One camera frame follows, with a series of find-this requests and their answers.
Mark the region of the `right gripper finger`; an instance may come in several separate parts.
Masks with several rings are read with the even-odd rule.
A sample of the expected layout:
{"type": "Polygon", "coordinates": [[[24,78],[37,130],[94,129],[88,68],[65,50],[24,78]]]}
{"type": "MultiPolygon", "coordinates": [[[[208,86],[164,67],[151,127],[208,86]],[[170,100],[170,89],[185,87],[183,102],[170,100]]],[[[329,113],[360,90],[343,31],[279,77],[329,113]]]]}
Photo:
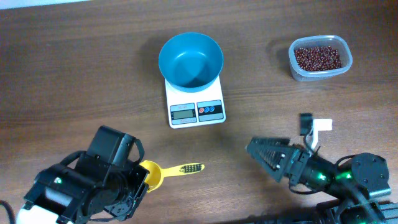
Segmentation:
{"type": "Polygon", "coordinates": [[[289,138],[253,137],[247,145],[247,152],[250,155],[265,154],[267,152],[291,154],[294,152],[294,148],[289,143],[289,138]]]}
{"type": "Polygon", "coordinates": [[[246,146],[247,153],[276,181],[283,178],[292,151],[280,146],[246,146]]]}

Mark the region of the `yellow plastic measuring scoop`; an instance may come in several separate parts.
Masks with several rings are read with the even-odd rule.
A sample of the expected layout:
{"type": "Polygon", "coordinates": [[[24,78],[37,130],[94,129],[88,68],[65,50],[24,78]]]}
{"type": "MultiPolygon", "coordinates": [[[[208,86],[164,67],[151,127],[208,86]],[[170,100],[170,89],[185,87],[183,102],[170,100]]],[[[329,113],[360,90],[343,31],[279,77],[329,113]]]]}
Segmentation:
{"type": "Polygon", "coordinates": [[[139,165],[149,171],[145,179],[145,183],[149,186],[148,193],[158,189],[166,177],[196,174],[205,169],[205,165],[202,163],[182,164],[166,169],[161,168],[156,162],[149,160],[142,161],[139,165]]]}

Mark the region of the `red beans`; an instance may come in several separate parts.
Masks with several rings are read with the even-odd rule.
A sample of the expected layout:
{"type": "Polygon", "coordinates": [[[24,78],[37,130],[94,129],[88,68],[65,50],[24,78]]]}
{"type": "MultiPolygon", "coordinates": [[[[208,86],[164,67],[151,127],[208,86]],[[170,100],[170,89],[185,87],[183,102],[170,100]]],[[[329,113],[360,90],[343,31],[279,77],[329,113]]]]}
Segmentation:
{"type": "Polygon", "coordinates": [[[330,46],[294,50],[298,66],[307,72],[334,70],[343,67],[337,49],[330,46]]]}

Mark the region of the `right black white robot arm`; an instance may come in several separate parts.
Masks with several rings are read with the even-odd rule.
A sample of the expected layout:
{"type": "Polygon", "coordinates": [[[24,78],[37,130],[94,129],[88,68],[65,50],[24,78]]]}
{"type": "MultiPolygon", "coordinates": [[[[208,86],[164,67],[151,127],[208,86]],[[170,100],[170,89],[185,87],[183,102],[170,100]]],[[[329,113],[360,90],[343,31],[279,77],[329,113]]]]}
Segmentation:
{"type": "Polygon", "coordinates": [[[245,150],[276,182],[287,178],[291,192],[334,198],[261,223],[397,223],[397,204],[382,200],[391,188],[381,156],[361,153],[332,163],[288,138],[252,138],[245,150]]]}

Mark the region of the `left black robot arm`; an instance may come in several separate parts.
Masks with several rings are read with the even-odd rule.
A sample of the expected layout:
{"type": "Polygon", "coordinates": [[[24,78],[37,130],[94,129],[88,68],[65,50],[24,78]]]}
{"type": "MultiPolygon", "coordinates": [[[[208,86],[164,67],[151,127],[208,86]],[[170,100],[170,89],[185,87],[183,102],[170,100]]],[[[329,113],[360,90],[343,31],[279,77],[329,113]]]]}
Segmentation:
{"type": "Polygon", "coordinates": [[[109,214],[101,222],[132,218],[149,188],[144,153],[138,138],[100,126],[87,150],[37,174],[16,222],[88,223],[101,212],[109,214]]]}

